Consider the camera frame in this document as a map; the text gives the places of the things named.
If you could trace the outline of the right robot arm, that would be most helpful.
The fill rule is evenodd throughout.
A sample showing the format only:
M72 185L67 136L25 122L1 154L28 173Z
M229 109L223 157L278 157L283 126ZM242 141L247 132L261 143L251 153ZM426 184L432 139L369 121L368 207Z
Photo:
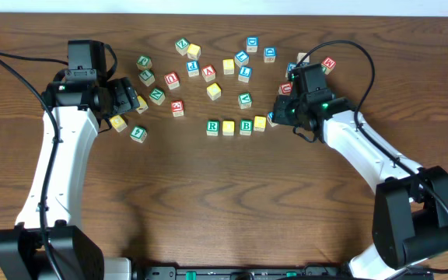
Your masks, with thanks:
M375 194L373 243L348 263L353 278L448 274L448 173L425 168L378 135L349 100L327 87L323 67L289 70L291 92L276 98L273 122L312 132L339 152Z

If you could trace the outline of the yellow O block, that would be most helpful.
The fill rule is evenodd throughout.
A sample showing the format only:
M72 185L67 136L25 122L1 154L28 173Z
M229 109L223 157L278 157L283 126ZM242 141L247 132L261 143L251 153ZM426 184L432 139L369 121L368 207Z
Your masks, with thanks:
M255 131L265 131L267 127L267 118L264 116L254 117L254 130Z
M235 121L224 120L222 122L222 134L224 136L234 136L235 132Z

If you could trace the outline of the green R block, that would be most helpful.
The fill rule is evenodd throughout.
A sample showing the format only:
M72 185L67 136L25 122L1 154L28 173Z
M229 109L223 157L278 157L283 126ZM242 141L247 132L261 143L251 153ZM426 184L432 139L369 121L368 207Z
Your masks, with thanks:
M219 121L208 120L206 124L206 135L207 136L218 136L219 135Z

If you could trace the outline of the green B block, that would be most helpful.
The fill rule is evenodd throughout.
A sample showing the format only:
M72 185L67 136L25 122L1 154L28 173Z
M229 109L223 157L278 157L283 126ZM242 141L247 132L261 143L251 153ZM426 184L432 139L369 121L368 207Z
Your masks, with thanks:
M241 135L251 135L253 131L253 121L251 120L241 120L240 121L240 134Z

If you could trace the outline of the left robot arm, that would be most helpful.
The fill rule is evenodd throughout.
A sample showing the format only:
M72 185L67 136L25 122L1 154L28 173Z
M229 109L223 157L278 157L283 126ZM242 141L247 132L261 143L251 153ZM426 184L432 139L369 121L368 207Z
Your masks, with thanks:
M12 229L0 229L0 268L7 279L140 279L126 257L104 257L82 231L82 189L101 122L139 107L129 78L107 66L114 51L97 40L71 40L68 59L39 93L9 68L44 110L44 136L33 183Z

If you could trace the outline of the blue T block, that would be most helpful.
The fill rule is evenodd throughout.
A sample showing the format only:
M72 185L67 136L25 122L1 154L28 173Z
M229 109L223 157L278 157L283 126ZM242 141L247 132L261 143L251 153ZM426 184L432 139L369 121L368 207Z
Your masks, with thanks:
M268 123L270 124L271 127L275 127L277 125L277 123L275 123L272 118L274 117L274 114L272 112L269 112L267 115L267 120Z

